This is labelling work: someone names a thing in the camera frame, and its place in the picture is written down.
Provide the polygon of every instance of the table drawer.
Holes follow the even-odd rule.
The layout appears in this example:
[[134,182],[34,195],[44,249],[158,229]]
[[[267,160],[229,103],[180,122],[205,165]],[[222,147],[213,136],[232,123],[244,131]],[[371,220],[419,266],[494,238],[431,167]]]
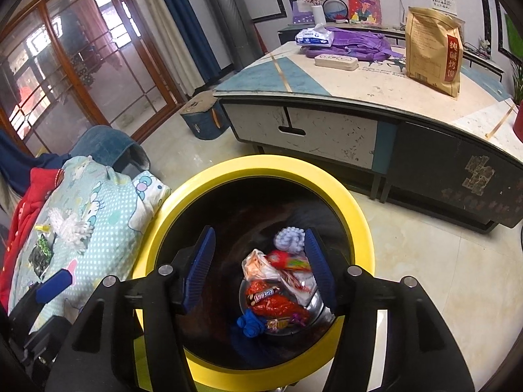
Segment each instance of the table drawer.
[[304,136],[289,138],[302,152],[372,169],[377,121],[295,107],[287,110],[292,128],[305,131]]
[[521,168],[430,128],[400,124],[387,181],[507,227],[523,218]]
[[289,147],[286,136],[278,129],[289,126],[283,107],[227,103],[223,108],[238,139]]

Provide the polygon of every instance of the tissue pack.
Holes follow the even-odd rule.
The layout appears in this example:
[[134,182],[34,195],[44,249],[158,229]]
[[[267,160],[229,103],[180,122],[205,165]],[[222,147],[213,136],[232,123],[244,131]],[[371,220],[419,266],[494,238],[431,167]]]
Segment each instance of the tissue pack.
[[323,25],[301,30],[296,35],[296,44],[311,47],[330,47],[334,40],[334,32],[328,31]]

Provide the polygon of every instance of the glass door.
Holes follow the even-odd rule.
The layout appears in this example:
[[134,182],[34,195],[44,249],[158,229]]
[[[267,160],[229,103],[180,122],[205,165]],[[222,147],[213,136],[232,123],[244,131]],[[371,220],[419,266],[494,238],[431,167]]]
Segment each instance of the glass door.
[[[53,28],[62,33],[60,19]],[[37,11],[0,43],[0,55],[0,105],[20,139],[34,155],[71,150],[93,124],[58,63]]]
[[82,85],[112,127],[132,135],[169,103],[140,57],[131,35],[140,31],[125,5],[125,21],[112,0],[49,0],[55,33]]

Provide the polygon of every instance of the trash bin rim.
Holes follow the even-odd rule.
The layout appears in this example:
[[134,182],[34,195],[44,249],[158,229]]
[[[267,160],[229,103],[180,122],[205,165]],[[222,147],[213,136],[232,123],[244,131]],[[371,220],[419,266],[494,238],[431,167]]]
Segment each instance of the trash bin rim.
[[[337,179],[299,159],[281,155],[250,155],[212,166],[172,192],[145,232],[132,278],[146,276],[154,269],[164,237],[181,213],[195,200],[231,181],[260,176],[289,180],[315,192],[334,210],[345,231],[350,233],[348,239],[354,253],[351,255],[352,260],[374,275],[374,247],[369,226],[356,200]],[[274,389],[307,377],[333,359],[342,325],[343,317],[339,317],[328,332],[307,351],[275,367],[233,370],[210,364],[186,350],[187,361],[196,382],[216,389],[237,392]],[[135,343],[137,354],[143,354],[143,350],[137,347],[143,347],[143,340]]]

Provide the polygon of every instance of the metal screw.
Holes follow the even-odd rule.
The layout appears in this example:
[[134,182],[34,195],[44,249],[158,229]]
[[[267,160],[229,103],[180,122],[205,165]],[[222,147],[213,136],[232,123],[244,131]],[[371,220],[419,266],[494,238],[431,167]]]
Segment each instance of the metal screw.
[[352,275],[353,277],[357,277],[362,274],[362,269],[358,266],[352,266],[347,268],[347,272]]
[[116,283],[116,277],[114,277],[114,275],[108,275],[102,280],[102,284],[105,287],[111,287],[114,283]]
[[416,287],[418,285],[418,281],[414,277],[405,277],[403,279],[403,282],[405,283],[405,286],[407,287]]
[[173,272],[173,267],[169,264],[165,264],[164,266],[161,266],[158,268],[158,274],[160,275],[169,275]]

